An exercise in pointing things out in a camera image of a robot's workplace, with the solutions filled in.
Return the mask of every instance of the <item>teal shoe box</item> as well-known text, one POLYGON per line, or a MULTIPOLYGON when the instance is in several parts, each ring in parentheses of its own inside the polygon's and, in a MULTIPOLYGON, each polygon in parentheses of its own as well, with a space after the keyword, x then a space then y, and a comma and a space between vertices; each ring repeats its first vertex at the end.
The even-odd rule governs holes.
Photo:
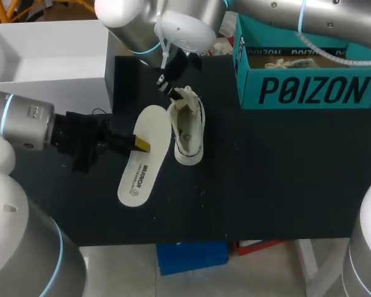
MULTIPOLYGON (((371 60, 371 49, 363 46, 316 35, 306 36, 333 55, 371 60)), ((314 53, 293 31, 274 28, 240 15, 233 62, 239 101, 244 109, 371 107, 371 66, 348 67, 333 63, 314 53), (264 68, 267 58, 273 62, 283 56, 314 58, 319 66, 321 62, 325 67, 264 68), (250 67, 252 61, 260 65, 250 67)))

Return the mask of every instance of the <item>shoe insole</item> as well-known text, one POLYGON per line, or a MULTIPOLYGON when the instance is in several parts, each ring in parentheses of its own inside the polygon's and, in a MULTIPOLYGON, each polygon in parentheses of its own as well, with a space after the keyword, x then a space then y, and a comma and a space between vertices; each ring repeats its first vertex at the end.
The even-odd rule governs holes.
POLYGON ((134 134, 151 145, 150 153, 132 151, 118 188, 118 198, 126 206, 138 207, 149 198, 155 179, 168 152, 172 126, 165 109, 145 108, 137 119, 134 134))
POLYGON ((201 122, 198 116, 192 114, 188 106, 179 111, 177 118, 179 128, 180 143, 188 155, 198 154, 201 146, 201 122))

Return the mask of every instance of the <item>black table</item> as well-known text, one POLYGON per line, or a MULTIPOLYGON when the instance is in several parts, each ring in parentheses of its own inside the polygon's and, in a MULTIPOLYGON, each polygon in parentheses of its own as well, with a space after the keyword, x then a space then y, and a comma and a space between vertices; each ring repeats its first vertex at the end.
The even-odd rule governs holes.
MULTIPOLYGON (((157 74, 134 58, 116 61, 114 123, 133 131, 150 104, 169 102, 157 74)), ((146 204, 117 198, 127 158, 107 153, 89 174, 49 148, 17 151, 13 177, 78 245, 351 235, 371 184, 371 109, 244 111, 231 57, 206 57, 187 70, 205 105, 205 156, 177 163, 174 141, 146 204)))

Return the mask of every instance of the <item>white box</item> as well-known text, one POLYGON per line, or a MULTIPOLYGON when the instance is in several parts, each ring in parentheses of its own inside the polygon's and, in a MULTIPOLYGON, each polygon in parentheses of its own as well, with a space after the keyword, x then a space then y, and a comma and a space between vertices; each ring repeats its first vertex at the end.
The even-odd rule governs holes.
POLYGON ((111 113, 108 37, 98 20, 0 24, 0 91, 53 103, 60 114, 111 113))

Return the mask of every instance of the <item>white wire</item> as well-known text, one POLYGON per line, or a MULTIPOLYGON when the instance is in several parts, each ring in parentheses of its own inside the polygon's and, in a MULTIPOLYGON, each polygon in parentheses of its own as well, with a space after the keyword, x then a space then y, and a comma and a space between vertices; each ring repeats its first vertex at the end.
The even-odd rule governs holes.
POLYGON ((163 34, 162 34, 162 13, 163 13, 163 9, 164 9, 164 2, 165 0, 158 0, 158 3, 157 3, 157 8, 156 8, 156 31, 157 31, 157 35, 158 35, 158 38, 160 39, 160 43, 161 43, 161 47, 162 47, 162 65, 161 65, 161 69, 165 69, 166 67, 166 63, 168 61, 168 58, 169 58, 169 49, 171 47, 171 43, 168 42, 167 45, 165 45, 165 42, 163 40, 163 34))
POLYGON ((308 38, 302 33, 296 33, 298 37, 301 39, 303 43, 305 43, 310 49, 314 50, 316 53, 318 53, 320 56, 323 56, 324 58, 327 58, 331 61, 349 65, 349 66, 371 66, 371 61, 355 61, 355 60, 348 60, 348 59, 342 59, 336 56, 333 56, 332 54, 327 53, 326 51, 322 50, 321 48, 318 48, 315 46, 311 41, 309 41, 308 38))

